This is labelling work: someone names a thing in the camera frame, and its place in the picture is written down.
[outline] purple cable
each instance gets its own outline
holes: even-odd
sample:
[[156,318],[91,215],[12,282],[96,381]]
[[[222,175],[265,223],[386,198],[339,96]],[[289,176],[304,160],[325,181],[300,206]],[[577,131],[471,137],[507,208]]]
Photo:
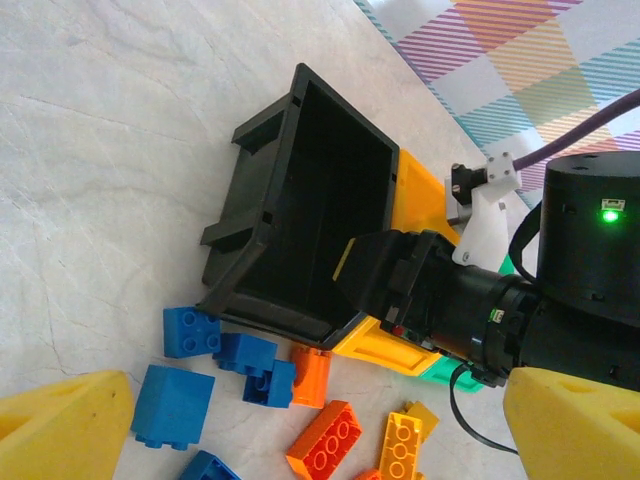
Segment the purple cable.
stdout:
[[629,110],[633,110],[638,106],[640,106],[640,90],[636,90],[635,92],[631,92],[624,97],[619,98],[611,105],[587,118],[577,127],[574,127],[573,130],[569,130],[561,137],[556,138],[553,142],[548,143],[535,152],[531,152],[524,157],[519,158],[513,162],[516,171],[535,165],[542,160],[546,160],[551,155],[570,147],[578,140],[589,135],[591,132],[597,130],[603,125],[606,125],[614,118],[624,115]]

